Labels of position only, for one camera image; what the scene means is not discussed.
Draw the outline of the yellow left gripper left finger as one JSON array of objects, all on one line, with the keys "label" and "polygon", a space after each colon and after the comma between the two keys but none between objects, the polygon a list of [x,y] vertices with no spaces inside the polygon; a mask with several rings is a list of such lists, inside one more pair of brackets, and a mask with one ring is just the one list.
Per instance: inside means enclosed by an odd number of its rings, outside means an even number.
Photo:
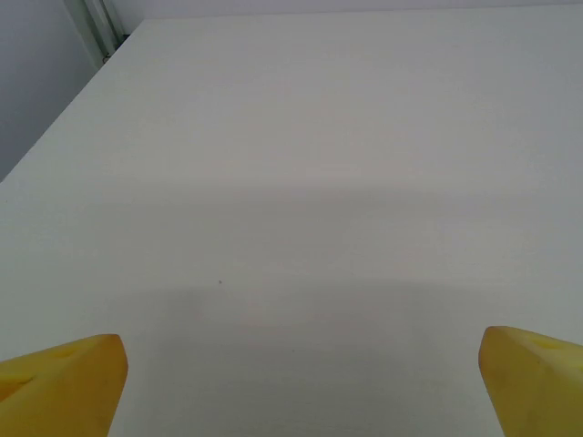
[{"label": "yellow left gripper left finger", "polygon": [[117,334],[1,362],[3,436],[106,436],[128,375]]}]

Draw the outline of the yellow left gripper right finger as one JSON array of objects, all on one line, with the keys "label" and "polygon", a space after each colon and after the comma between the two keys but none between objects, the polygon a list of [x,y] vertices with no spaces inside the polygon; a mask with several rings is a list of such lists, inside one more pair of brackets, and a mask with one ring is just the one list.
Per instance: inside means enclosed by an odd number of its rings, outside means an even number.
[{"label": "yellow left gripper right finger", "polygon": [[505,436],[582,434],[582,347],[535,332],[491,326],[478,366]]}]

